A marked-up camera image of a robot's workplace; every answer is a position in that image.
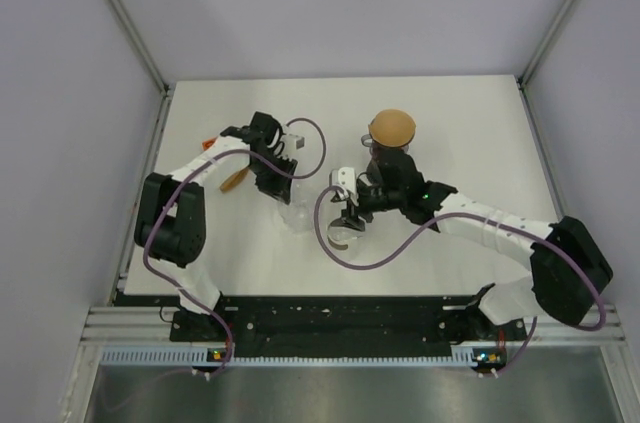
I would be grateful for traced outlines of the grey transparent dripper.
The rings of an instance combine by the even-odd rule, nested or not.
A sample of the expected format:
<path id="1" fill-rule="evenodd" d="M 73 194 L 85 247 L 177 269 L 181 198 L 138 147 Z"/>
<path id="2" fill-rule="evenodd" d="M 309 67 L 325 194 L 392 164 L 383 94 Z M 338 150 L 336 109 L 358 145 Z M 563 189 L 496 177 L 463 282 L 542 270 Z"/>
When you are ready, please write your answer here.
<path id="1" fill-rule="evenodd" d="M 370 134 L 365 134 L 360 138 L 360 143 L 365 148 L 368 149 L 369 154 L 371 156 L 374 156 L 378 154 L 380 151 L 387 150 L 387 149 L 399 149 L 399 150 L 402 150 L 404 153 L 407 153 L 409 151 L 411 140 L 409 140 L 406 144 L 402 146 L 389 146 L 389 145 L 384 145 L 378 142 Z"/>

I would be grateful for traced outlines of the clear glass flask with coffee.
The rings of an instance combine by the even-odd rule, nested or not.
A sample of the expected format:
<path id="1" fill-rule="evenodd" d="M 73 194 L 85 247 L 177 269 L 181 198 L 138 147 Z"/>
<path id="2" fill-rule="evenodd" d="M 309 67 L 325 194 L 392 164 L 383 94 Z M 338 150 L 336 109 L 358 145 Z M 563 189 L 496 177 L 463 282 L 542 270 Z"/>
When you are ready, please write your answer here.
<path id="1" fill-rule="evenodd" d="M 365 234 L 353 228 L 331 222 L 327 227 L 327 242 L 332 252 L 347 263 L 354 263 L 361 252 Z"/>

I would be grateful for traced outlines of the brown paper coffee filter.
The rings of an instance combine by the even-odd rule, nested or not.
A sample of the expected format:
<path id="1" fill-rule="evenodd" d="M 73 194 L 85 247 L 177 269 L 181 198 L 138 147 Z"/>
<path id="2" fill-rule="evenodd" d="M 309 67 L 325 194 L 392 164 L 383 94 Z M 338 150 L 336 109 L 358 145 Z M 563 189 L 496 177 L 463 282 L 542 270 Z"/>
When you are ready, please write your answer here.
<path id="1" fill-rule="evenodd" d="M 406 112 L 397 109 L 380 111 L 368 126 L 369 134 L 389 146 L 402 146 L 413 140 L 416 123 Z"/>

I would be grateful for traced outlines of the orange coffee filter box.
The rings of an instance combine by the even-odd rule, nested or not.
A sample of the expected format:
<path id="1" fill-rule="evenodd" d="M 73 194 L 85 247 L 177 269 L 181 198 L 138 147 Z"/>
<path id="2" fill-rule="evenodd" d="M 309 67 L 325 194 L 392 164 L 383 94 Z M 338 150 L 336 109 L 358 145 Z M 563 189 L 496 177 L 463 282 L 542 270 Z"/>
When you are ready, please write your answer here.
<path id="1" fill-rule="evenodd" d="M 211 165 L 199 177 L 200 183 L 208 190 L 228 193 L 235 189 L 248 175 L 250 156 L 249 145 L 241 139 L 219 136 L 204 152 Z"/>

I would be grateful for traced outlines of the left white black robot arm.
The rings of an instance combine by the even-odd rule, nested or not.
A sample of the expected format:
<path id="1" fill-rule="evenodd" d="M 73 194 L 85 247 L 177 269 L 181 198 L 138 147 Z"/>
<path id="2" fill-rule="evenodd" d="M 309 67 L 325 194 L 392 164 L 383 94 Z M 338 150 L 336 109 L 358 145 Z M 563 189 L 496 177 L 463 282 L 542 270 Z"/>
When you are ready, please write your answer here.
<path id="1" fill-rule="evenodd" d="M 143 182 L 134 243 L 143 265 L 171 285 L 180 304 L 194 312 L 192 327 L 205 339 L 226 330 L 227 317 L 215 306 L 221 291 L 198 260 L 207 240 L 207 194 L 223 193 L 239 175 L 255 176 L 257 190 L 280 203 L 291 201 L 296 152 L 305 140 L 269 114 L 256 112 L 250 123 L 230 126 L 191 161 L 170 173 L 150 173 Z"/>

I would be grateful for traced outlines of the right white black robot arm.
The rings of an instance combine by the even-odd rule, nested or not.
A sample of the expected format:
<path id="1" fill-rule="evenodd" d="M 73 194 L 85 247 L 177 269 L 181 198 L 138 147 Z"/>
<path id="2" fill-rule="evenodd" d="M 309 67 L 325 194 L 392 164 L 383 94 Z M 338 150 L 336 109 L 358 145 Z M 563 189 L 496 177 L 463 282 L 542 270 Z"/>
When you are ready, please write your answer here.
<path id="1" fill-rule="evenodd" d="M 582 328 L 613 270 L 586 226 L 564 216 L 557 222 L 520 217 L 482 204 L 445 183 L 427 180 L 401 149 L 378 150 L 364 174 L 351 167 L 332 171 L 333 200 L 344 203 L 328 226 L 331 243 L 344 231 L 364 233 L 377 213 L 397 211 L 420 230 L 459 237 L 520 264 L 526 276 L 489 283 L 471 303 L 469 331 L 487 339 L 503 324 L 543 314 Z"/>

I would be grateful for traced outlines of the dark carafe with red lid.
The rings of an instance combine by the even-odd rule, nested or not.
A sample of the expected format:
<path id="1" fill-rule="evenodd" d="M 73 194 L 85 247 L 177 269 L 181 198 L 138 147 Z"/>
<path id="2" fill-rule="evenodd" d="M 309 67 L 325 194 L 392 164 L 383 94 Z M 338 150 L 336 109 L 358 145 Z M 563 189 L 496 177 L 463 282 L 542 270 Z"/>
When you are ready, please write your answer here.
<path id="1" fill-rule="evenodd" d="M 366 168 L 367 178 L 376 185 L 382 185 L 384 183 L 384 176 L 382 173 L 382 166 L 377 156 L 373 156 Z"/>

